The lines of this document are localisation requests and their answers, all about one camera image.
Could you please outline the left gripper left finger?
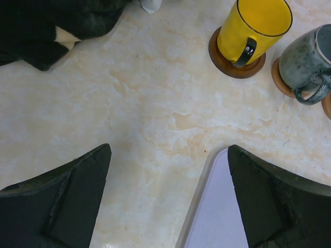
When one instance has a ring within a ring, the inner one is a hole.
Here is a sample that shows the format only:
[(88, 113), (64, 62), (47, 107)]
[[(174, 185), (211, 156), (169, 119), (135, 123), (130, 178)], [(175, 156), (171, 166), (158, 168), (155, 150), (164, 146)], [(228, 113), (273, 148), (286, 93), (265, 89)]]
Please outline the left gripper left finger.
[(111, 161), (102, 144), (1, 190), (1, 247), (89, 247)]

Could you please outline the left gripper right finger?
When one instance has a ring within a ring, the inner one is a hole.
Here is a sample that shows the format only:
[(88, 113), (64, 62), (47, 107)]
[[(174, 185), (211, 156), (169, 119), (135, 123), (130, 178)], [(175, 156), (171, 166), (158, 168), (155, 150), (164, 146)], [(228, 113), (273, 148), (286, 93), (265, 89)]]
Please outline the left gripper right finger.
[(228, 163), (249, 247), (330, 247), (330, 186), (238, 145)]

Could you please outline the light brown coaster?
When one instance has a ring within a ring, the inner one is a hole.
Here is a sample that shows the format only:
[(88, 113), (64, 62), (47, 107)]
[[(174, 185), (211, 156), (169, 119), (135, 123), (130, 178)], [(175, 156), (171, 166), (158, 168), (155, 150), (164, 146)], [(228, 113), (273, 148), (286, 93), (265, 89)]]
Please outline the light brown coaster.
[(326, 116), (331, 119), (331, 93), (329, 93), (322, 101), (322, 107)]
[(276, 87), (286, 96), (295, 98), (293, 88), (304, 88), (305, 78), (294, 70), (293, 66), (288, 69), (283, 64), (282, 57), (278, 57), (271, 69), (272, 79)]

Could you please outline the grey ceramic mug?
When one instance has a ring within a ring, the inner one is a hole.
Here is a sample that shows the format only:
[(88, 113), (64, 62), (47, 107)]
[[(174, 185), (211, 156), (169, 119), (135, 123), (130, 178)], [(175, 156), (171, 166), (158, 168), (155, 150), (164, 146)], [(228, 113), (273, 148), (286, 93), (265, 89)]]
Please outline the grey ceramic mug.
[(330, 24), (294, 40), (280, 56), (279, 72), (301, 104), (323, 100), (330, 93)]

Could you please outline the dark brown coaster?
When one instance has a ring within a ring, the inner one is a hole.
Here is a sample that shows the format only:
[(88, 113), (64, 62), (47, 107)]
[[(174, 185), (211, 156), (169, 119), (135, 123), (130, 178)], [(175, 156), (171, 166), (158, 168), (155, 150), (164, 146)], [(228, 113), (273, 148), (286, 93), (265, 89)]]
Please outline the dark brown coaster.
[(247, 79), (257, 74), (264, 66), (266, 61), (266, 53), (256, 59), (254, 62), (245, 65), (241, 68), (234, 66), (219, 52), (217, 46), (217, 36), (221, 30), (219, 27), (209, 40), (208, 51), (209, 56), (214, 65), (224, 74), (236, 79)]

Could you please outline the yellow glass mug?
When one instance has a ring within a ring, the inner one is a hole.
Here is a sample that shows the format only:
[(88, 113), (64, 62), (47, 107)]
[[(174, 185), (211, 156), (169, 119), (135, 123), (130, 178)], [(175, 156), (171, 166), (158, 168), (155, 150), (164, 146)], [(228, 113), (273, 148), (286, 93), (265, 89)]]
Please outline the yellow glass mug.
[(238, 0), (217, 36), (222, 56), (241, 68), (261, 57), (291, 28), (293, 15), (283, 0)]

